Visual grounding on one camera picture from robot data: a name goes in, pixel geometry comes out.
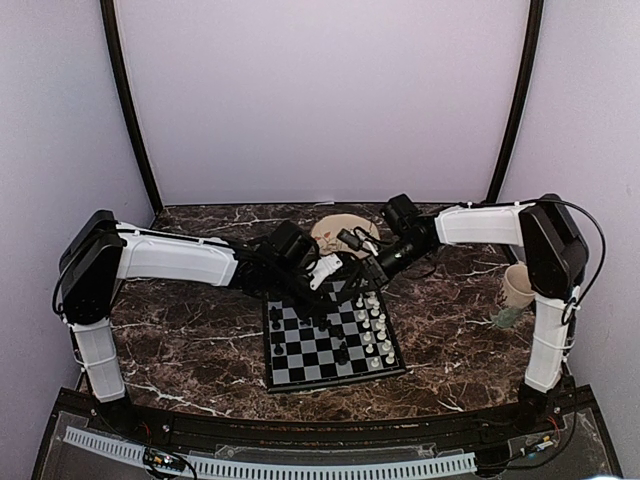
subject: chess square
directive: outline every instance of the chess square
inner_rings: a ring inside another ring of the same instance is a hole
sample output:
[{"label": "chess square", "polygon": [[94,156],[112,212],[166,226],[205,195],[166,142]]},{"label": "chess square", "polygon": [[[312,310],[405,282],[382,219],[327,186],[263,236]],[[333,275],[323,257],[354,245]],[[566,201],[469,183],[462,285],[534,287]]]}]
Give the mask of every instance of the chess square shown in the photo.
[{"label": "chess square", "polygon": [[291,342],[287,343],[286,348],[287,355],[299,355],[302,353],[302,347],[300,346],[300,342]]},{"label": "chess square", "polygon": [[345,335],[358,335],[357,323],[346,323],[342,326]]},{"label": "chess square", "polygon": [[353,312],[353,304],[351,301],[346,301],[338,307],[340,313]]},{"label": "chess square", "polygon": [[335,363],[328,363],[326,365],[320,365],[320,374],[322,378],[333,378],[338,376],[338,369]]},{"label": "chess square", "polygon": [[284,329],[285,330],[298,330],[298,319],[297,318],[287,318],[284,320]]},{"label": "chess square", "polygon": [[351,360],[359,360],[364,358],[364,348],[363,347],[351,347],[349,349],[349,358]]},{"label": "chess square", "polygon": [[283,370],[289,368],[289,362],[287,362],[287,357],[285,355],[281,355],[279,357],[273,357],[271,360],[271,365],[274,370]]},{"label": "chess square", "polygon": [[284,332],[271,332],[271,344],[284,343]]},{"label": "chess square", "polygon": [[289,370],[274,370],[273,371],[273,384],[282,385],[289,383]]},{"label": "chess square", "polygon": [[304,368],[292,368],[289,370],[289,381],[302,382],[304,380]]},{"label": "chess square", "polygon": [[329,320],[333,325],[337,325],[340,323],[342,317],[339,313],[330,313],[327,315],[327,320]]},{"label": "chess square", "polygon": [[284,332],[284,338],[287,343],[300,341],[300,330],[287,330]]},{"label": "chess square", "polygon": [[302,355],[289,355],[287,360],[289,368],[300,368],[304,366]]},{"label": "chess square", "polygon": [[360,334],[357,332],[355,335],[347,335],[345,341],[347,342],[347,347],[357,347],[364,343],[364,340],[360,338]]},{"label": "chess square", "polygon": [[353,375],[353,368],[351,368],[351,362],[347,362],[345,365],[336,363],[336,370],[339,377],[346,377],[347,375]]},{"label": "chess square", "polygon": [[305,367],[311,367],[313,365],[319,365],[320,361],[318,360],[318,354],[316,352],[312,353],[303,353],[302,354],[302,363]]},{"label": "chess square", "polygon": [[296,311],[291,308],[291,307],[285,307],[282,309],[282,318],[284,318],[285,320],[288,318],[298,318],[298,315],[296,315]]},{"label": "chess square", "polygon": [[322,373],[320,372],[320,366],[314,365],[312,367],[304,367],[304,375],[307,380],[320,380],[322,378]]},{"label": "chess square", "polygon": [[313,328],[302,328],[300,330],[300,340],[313,340]]},{"label": "chess square", "polygon": [[311,352],[316,352],[316,342],[314,340],[305,340],[303,342],[300,342],[300,348],[302,350],[302,353],[311,353]]},{"label": "chess square", "polygon": [[359,360],[353,360],[351,362],[351,368],[353,369],[353,373],[364,373],[369,371],[367,360],[364,358]]},{"label": "chess square", "polygon": [[331,349],[331,339],[329,337],[316,339],[316,350],[318,350],[319,352],[324,352],[327,350],[331,351]]},{"label": "chess square", "polygon": [[321,365],[333,364],[333,351],[318,352],[318,363]]}]

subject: dark brown marble surface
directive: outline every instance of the dark brown marble surface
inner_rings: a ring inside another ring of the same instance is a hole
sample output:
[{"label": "dark brown marble surface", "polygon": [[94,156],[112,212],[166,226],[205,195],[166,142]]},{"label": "dark brown marble surface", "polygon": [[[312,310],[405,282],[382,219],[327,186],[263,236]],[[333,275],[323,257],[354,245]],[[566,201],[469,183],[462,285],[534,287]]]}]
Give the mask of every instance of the dark brown marble surface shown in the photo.
[{"label": "dark brown marble surface", "polygon": [[[310,230],[326,215],[354,213],[373,220],[388,236],[378,208],[168,207],[154,227],[249,239],[269,233],[284,219]],[[419,278],[433,265],[435,274]],[[507,330],[488,320],[500,310],[506,266],[491,246],[445,247],[437,258],[418,262],[384,292],[408,373],[283,394],[266,392],[258,300],[202,284],[130,281],[112,315],[121,367],[137,404],[233,418],[382,420],[513,402],[529,358],[533,317],[526,314]]]}]

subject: white paper cup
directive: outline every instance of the white paper cup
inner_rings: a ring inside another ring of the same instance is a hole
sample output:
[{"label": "white paper cup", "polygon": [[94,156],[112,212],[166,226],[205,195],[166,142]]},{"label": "white paper cup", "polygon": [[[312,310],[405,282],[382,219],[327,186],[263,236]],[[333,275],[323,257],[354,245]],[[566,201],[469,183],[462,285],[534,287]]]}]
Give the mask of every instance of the white paper cup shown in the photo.
[{"label": "white paper cup", "polygon": [[502,293],[507,307],[526,308],[535,298],[529,282],[529,272],[524,263],[511,265],[504,272]]}]

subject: black chess piece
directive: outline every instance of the black chess piece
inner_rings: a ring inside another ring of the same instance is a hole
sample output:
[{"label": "black chess piece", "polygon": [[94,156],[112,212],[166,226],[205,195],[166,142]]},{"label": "black chess piece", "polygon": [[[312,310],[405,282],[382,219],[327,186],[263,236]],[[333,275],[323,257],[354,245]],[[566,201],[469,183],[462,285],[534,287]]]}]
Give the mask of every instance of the black chess piece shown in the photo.
[{"label": "black chess piece", "polygon": [[271,307],[269,311],[269,318],[271,318],[271,328],[273,330],[280,330],[280,319],[278,319],[278,309],[276,307]]},{"label": "black chess piece", "polygon": [[342,340],[344,338],[344,328],[342,328],[342,325],[331,325],[331,327],[329,327],[329,335],[336,337],[338,340]]},{"label": "black chess piece", "polygon": [[346,365],[349,361],[349,349],[346,342],[340,344],[340,350],[338,351],[338,364]]},{"label": "black chess piece", "polygon": [[320,330],[321,332],[324,332],[328,328],[331,328],[331,322],[326,317],[326,315],[322,315],[318,320],[318,330]]}]

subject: chess piece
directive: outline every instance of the chess piece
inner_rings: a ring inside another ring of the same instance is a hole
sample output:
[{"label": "chess piece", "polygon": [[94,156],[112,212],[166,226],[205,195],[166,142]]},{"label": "chess piece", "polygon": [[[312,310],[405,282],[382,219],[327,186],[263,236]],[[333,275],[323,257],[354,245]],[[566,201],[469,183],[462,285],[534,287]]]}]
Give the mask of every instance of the chess piece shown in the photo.
[{"label": "chess piece", "polygon": [[329,335],[342,340],[344,338],[344,328],[342,328],[342,325],[331,325],[329,327]]},{"label": "chess piece", "polygon": [[271,307],[271,310],[269,310],[269,318],[271,319],[271,329],[280,330],[282,325],[278,319],[278,309],[276,307]]},{"label": "chess piece", "polygon": [[338,351],[338,364],[346,365],[349,361],[349,349],[346,342],[340,344],[340,350]]}]

